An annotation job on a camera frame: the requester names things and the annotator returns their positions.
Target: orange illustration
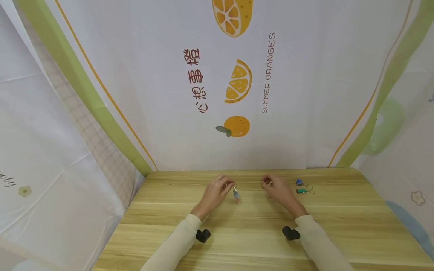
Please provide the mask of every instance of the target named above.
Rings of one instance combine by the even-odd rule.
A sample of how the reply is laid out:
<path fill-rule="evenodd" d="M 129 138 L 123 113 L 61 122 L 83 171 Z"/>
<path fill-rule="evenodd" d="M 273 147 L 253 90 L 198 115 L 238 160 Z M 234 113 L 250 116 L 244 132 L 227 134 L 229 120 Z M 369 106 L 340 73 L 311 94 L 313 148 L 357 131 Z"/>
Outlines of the orange illustration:
<path fill-rule="evenodd" d="M 250 122 L 245 117 L 232 116 L 228 118 L 223 126 L 217 126 L 216 130 L 225 133 L 227 137 L 245 136 L 250 129 Z"/>
<path fill-rule="evenodd" d="M 249 26 L 253 0 L 213 0 L 213 10 L 221 31 L 235 38 Z"/>
<path fill-rule="evenodd" d="M 229 82 L 229 86 L 226 89 L 226 100 L 224 102 L 229 104 L 244 99 L 252 85 L 252 72 L 249 67 L 239 59 L 237 63 L 239 65 L 235 66 L 231 76 L 233 80 Z"/>

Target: green shape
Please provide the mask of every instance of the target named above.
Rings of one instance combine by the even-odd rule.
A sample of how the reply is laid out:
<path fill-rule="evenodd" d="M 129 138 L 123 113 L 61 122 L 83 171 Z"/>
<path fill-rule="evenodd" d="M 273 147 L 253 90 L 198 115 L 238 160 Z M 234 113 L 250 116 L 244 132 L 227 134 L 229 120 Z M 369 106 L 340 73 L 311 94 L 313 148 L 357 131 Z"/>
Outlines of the green shape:
<path fill-rule="evenodd" d="M 363 150 L 363 154 L 371 156 L 380 154 L 390 145 L 404 125 L 404 108 L 392 98 L 385 99 L 378 111 L 379 116 L 382 117 L 383 121 L 374 127 L 371 140 Z"/>
<path fill-rule="evenodd" d="M 227 133 L 227 132 L 230 132 L 230 130 L 229 130 L 228 128 L 223 127 L 223 126 L 217 126 L 217 127 L 216 127 L 216 130 L 219 131 L 219 132 L 221 132 L 221 133 Z"/>
<path fill-rule="evenodd" d="M 356 158 L 362 153 L 374 131 L 378 111 L 392 90 L 395 83 L 404 73 L 411 56 L 419 48 L 434 20 L 434 1 L 422 0 L 418 13 L 400 41 L 389 65 L 386 69 L 383 82 L 378 91 L 371 115 L 356 139 L 342 155 L 336 167 L 350 167 Z"/>
<path fill-rule="evenodd" d="M 118 149 L 144 176 L 152 171 L 145 159 L 105 107 L 62 29 L 44 0 L 17 0 L 39 38 L 72 88 Z"/>

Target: green stripe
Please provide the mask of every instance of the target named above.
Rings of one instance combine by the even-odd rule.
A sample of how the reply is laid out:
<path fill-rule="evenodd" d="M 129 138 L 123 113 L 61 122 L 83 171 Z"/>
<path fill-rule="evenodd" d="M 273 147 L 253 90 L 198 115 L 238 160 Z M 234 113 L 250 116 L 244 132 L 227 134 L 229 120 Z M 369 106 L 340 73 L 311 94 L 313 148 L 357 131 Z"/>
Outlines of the green stripe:
<path fill-rule="evenodd" d="M 152 169 L 104 105 L 44 0 L 17 0 L 77 95 L 118 149 L 146 176 Z"/>
<path fill-rule="evenodd" d="M 396 48 L 392 59 L 386 69 L 383 82 L 378 91 L 377 100 L 375 101 L 372 113 L 369 116 L 365 126 L 358 134 L 354 142 L 342 155 L 336 167 L 350 167 L 356 158 L 362 153 L 369 140 L 371 139 L 378 111 L 385 101 L 387 95 L 392 90 L 395 83 L 404 73 L 411 56 L 419 48 L 424 40 L 432 22 L 434 20 L 434 0 L 422 0 L 419 5 L 419 10 L 404 34 L 401 42 Z"/>

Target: keychain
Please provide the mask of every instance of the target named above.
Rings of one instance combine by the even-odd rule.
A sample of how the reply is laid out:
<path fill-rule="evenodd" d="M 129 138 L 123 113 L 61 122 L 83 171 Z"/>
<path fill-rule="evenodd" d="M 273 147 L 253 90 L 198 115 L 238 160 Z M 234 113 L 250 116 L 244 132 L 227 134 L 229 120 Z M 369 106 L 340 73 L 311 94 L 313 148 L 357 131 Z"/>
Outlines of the keychain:
<path fill-rule="evenodd" d="M 311 186 L 310 184 L 304 184 L 301 179 L 296 179 L 296 185 L 305 187 L 305 189 L 297 189 L 297 194 L 306 194 L 307 192 L 315 194 L 315 191 L 313 191 L 313 186 Z"/>
<path fill-rule="evenodd" d="M 235 202 L 238 203 L 240 201 L 240 195 L 235 187 L 232 189 L 233 197 L 235 198 Z"/>

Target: wooden table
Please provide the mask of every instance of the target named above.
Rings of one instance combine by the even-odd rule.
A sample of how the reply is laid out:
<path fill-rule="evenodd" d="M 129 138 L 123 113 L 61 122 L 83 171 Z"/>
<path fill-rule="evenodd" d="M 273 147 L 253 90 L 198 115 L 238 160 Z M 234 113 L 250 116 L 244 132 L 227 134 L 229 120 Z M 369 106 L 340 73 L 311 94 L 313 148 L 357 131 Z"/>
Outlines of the wooden table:
<path fill-rule="evenodd" d="M 272 170 L 302 179 L 315 194 L 297 195 L 355 270 L 434 270 L 419 244 L 356 169 Z M 138 271 L 199 202 L 220 172 L 152 172 L 110 238 L 93 270 Z M 177 270 L 316 270 L 299 240 L 282 227 L 294 220 L 261 189 L 261 170 L 224 171 L 238 185 L 202 224 L 211 237 L 196 241 Z"/>

